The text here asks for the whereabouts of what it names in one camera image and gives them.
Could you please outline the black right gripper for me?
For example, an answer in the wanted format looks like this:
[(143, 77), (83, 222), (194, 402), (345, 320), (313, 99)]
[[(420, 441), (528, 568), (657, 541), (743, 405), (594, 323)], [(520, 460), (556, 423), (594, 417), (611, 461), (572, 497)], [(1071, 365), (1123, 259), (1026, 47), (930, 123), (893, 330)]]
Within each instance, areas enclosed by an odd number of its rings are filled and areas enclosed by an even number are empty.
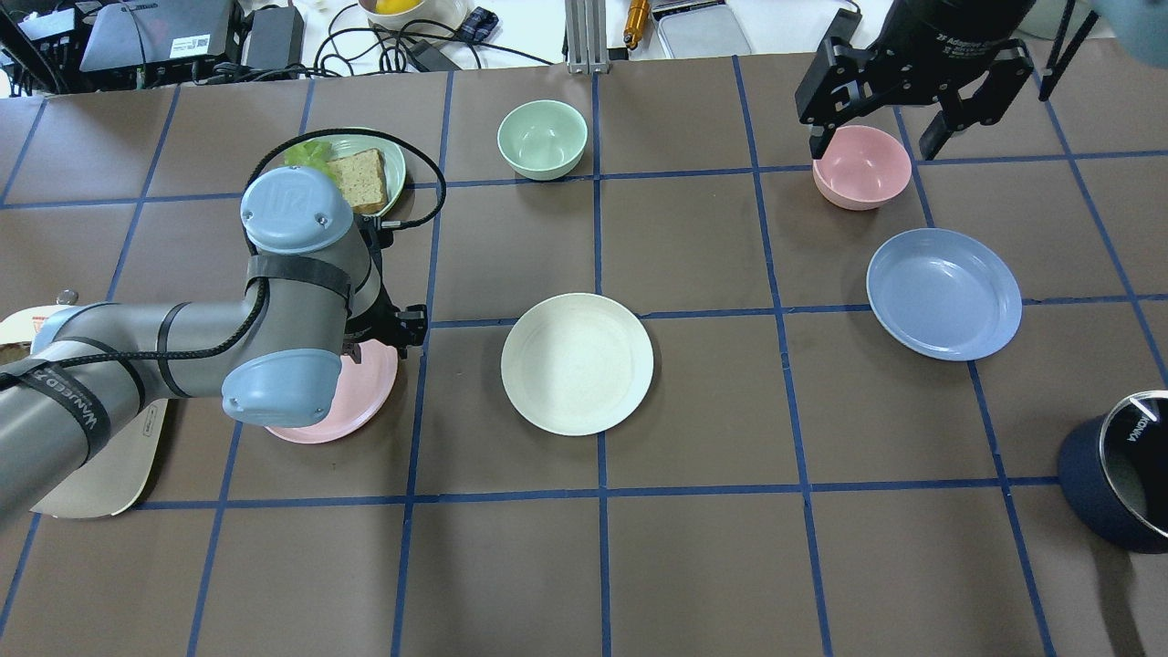
[(858, 48), (858, 13), (837, 11), (794, 92), (799, 120), (809, 125), (809, 157), (820, 161), (836, 126), (880, 108), (939, 105), (918, 141), (923, 161), (934, 161), (955, 133), (997, 123), (1034, 70), (1013, 35), (1026, 15), (890, 9), (875, 41)]

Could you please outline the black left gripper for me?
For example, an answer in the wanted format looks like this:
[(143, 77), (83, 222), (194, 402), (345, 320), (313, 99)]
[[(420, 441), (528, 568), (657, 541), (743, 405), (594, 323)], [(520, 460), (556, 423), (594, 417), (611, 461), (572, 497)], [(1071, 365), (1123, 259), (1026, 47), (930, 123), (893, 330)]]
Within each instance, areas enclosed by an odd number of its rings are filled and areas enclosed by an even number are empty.
[(377, 341), (387, 348), (396, 350), (401, 360), (408, 358), (408, 350), (424, 344), (429, 317), (424, 304), (396, 307), (382, 279), (382, 251), (392, 245), (392, 233), (380, 230), (374, 219), (359, 219), (356, 229), (369, 257), (363, 278), (353, 288), (352, 312), (345, 325), (342, 352), (356, 354), (359, 345)]

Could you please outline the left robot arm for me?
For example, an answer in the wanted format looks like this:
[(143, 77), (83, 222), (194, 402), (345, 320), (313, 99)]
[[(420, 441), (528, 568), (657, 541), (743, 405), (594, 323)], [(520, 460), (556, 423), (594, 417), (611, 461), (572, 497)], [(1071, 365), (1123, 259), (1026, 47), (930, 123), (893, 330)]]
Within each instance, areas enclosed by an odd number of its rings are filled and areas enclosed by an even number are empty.
[(260, 174), (241, 217), (242, 300), (74, 307), (4, 366), (4, 525), (159, 399), (220, 397), (243, 423), (310, 427), (329, 414), (346, 346), (420, 346), (424, 305), (392, 305), (377, 237), (324, 173)]

